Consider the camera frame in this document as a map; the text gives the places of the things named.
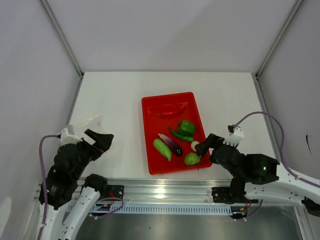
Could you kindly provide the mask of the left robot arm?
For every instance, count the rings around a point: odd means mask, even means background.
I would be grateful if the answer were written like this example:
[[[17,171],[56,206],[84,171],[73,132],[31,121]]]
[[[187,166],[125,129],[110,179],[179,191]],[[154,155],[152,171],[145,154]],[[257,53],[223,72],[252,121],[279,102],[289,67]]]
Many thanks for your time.
[[[108,196],[107,178],[92,173],[81,188],[80,197],[70,216],[63,217],[78,188],[78,180],[90,162],[99,159],[112,145],[113,134],[103,134],[85,130],[85,135],[94,140],[93,144],[83,137],[71,134],[68,128],[53,135],[60,140],[60,146],[53,159],[53,166],[45,172],[43,160],[43,143],[49,138],[44,136],[39,143],[39,160],[42,174],[39,202],[40,215],[36,231],[38,240],[71,240],[83,223],[90,208],[97,200]]]

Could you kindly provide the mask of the green bell pepper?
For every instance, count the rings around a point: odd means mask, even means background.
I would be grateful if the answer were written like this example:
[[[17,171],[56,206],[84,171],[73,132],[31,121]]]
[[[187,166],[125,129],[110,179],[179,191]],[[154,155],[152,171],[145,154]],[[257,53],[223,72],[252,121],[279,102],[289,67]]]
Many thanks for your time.
[[[192,136],[196,132],[196,127],[184,119],[178,124],[177,132],[181,135]]]

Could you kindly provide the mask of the red chili pepper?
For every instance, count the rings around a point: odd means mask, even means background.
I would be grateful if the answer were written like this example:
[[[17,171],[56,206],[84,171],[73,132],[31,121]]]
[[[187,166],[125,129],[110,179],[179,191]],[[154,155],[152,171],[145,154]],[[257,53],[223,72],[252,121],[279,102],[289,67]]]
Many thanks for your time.
[[[164,118],[164,117],[175,117],[175,116],[178,116],[178,115],[181,115],[182,113],[184,113],[186,108],[187,108],[186,105],[174,105],[171,108],[161,110],[156,115],[158,117],[162,117],[162,118]]]

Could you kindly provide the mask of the purple eggplant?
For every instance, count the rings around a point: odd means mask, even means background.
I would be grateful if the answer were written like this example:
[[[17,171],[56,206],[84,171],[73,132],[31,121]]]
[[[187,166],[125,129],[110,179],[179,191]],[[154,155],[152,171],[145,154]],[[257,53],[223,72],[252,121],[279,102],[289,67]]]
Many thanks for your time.
[[[168,148],[178,157],[183,155],[181,146],[165,134],[158,133],[160,139],[168,146]]]

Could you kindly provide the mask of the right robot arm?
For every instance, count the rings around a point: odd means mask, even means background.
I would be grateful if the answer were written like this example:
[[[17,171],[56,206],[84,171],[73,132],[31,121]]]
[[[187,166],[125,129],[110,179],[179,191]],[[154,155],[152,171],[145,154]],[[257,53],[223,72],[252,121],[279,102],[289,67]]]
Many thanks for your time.
[[[315,217],[320,215],[320,182],[287,170],[278,160],[261,153],[243,154],[237,149],[244,139],[242,133],[230,133],[223,138],[211,133],[204,142],[193,143],[191,148],[204,157],[209,149],[209,160],[227,170],[232,179],[228,187],[213,187],[214,203],[247,204],[263,200],[287,202],[304,206]]]

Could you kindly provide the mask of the clear dotted zip bag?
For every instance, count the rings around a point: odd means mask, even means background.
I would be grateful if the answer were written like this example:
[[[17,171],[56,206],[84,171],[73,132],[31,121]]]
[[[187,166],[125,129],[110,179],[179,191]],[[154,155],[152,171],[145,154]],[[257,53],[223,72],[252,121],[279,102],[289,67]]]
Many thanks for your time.
[[[103,116],[94,115],[73,125],[67,125],[70,134],[82,137],[87,129],[101,134],[103,132]]]

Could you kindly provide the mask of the green chili pepper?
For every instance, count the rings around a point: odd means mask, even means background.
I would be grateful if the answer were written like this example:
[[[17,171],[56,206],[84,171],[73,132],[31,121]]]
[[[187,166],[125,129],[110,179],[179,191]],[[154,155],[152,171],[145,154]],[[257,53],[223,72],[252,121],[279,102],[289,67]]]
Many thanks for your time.
[[[174,137],[176,137],[184,142],[192,143],[193,141],[195,141],[195,138],[193,136],[182,135],[180,133],[177,133],[177,132],[173,131],[173,129],[170,126],[168,127],[168,130]]]

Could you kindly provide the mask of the light green cucumber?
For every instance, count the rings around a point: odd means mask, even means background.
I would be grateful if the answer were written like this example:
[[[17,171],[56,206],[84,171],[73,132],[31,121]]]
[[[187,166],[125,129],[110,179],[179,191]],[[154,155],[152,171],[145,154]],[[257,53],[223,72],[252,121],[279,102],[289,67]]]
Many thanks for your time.
[[[153,144],[153,147],[169,162],[172,160],[171,150],[161,139],[156,138],[152,144]]]

